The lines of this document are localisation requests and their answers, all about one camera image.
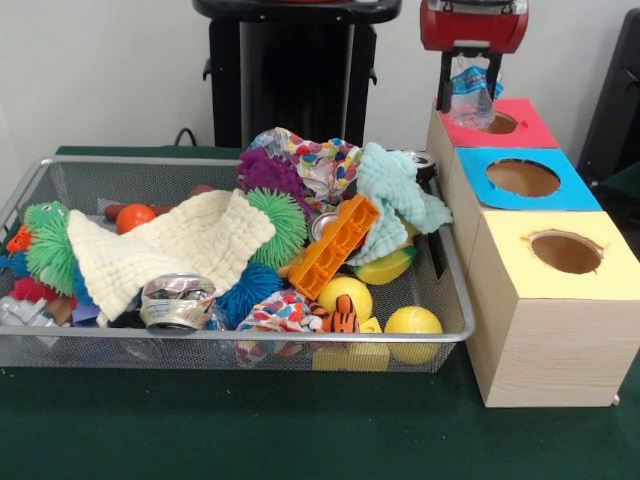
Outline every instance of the wire mesh basket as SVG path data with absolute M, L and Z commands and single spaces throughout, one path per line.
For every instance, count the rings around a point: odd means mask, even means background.
M 30 169 L 0 212 L 0 239 L 4 245 L 21 224 L 25 208 L 34 203 L 58 200 L 89 216 L 101 214 L 104 199 L 177 205 L 198 184 L 235 188 L 237 163 L 52 157 Z M 437 191 L 433 181 L 430 186 Z M 370 287 L 373 315 L 384 330 L 398 308 L 422 306 L 440 319 L 443 334 L 185 333 L 0 326 L 0 366 L 238 369 L 250 365 L 265 370 L 435 372 L 455 344 L 473 333 L 475 322 L 449 228 L 416 237 L 415 246 L 418 255 L 407 272 L 388 285 Z M 7 295 L 12 285 L 10 271 L 2 272 L 0 296 Z M 279 348 L 283 344 L 289 348 Z M 241 359 L 239 351 L 250 352 L 251 361 Z

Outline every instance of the colorful polka dot fabric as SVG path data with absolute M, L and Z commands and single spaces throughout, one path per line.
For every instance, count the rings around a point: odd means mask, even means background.
M 237 331 L 258 332 L 322 332 L 323 318 L 312 314 L 314 304 L 295 290 L 276 292 L 253 307 Z M 236 361 L 240 367 L 252 368 L 269 355 L 291 357 L 299 354 L 304 344 L 291 342 L 236 342 Z
M 309 191 L 307 202 L 316 210 L 334 210 L 356 179 L 362 150 L 334 138 L 324 143 L 304 140 L 281 127 L 258 135 L 250 148 L 263 147 L 269 156 L 284 156 L 295 165 Z

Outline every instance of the pink box lid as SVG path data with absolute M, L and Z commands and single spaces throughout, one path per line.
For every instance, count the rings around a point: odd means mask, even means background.
M 511 133 L 495 134 L 459 127 L 440 115 L 454 147 L 560 148 L 546 123 L 527 98 L 500 99 L 496 113 L 511 117 L 518 126 Z

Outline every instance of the round hole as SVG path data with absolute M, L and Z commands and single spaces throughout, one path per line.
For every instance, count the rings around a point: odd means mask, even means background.
M 507 135 L 513 133 L 516 128 L 518 128 L 518 122 L 515 118 L 497 112 L 493 123 L 482 131 L 492 135 Z
M 600 249 L 593 242 L 569 232 L 538 234 L 531 246 L 540 260 L 565 273 L 593 272 L 602 260 Z
M 553 171 L 530 160 L 499 160 L 489 165 L 487 176 L 495 186 L 523 197 L 547 197 L 560 188 Z

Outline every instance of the green fuzzy toy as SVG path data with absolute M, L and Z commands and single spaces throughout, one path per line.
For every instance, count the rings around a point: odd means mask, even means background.
M 286 193 L 256 188 L 247 194 L 252 207 L 264 212 L 276 228 L 275 236 L 253 255 L 251 261 L 277 270 L 287 265 L 302 249 L 307 237 L 304 212 Z
M 68 215 L 56 214 L 31 231 L 33 239 L 27 250 L 27 267 L 38 281 L 62 295 L 73 295 L 75 258 L 67 236 Z
M 40 203 L 38 205 L 31 205 L 27 208 L 24 212 L 24 224 L 27 226 L 29 231 L 34 231 L 37 228 L 46 225 L 51 220 L 68 216 L 69 209 L 58 201 Z

